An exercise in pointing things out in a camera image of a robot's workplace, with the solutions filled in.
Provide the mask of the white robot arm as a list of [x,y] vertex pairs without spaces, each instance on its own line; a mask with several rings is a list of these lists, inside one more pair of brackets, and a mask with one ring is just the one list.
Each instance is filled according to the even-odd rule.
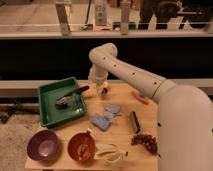
[[158,105],[158,171],[213,171],[213,103],[208,95],[125,63],[117,54],[112,43],[92,49],[89,77],[102,84],[113,74]]

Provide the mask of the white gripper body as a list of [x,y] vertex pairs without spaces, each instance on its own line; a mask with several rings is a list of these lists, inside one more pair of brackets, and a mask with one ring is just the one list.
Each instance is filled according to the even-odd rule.
[[88,79],[95,84],[96,92],[99,96],[101,96],[100,91],[102,88],[109,88],[107,77],[108,72],[104,69],[97,68],[96,66],[92,66],[89,71]]

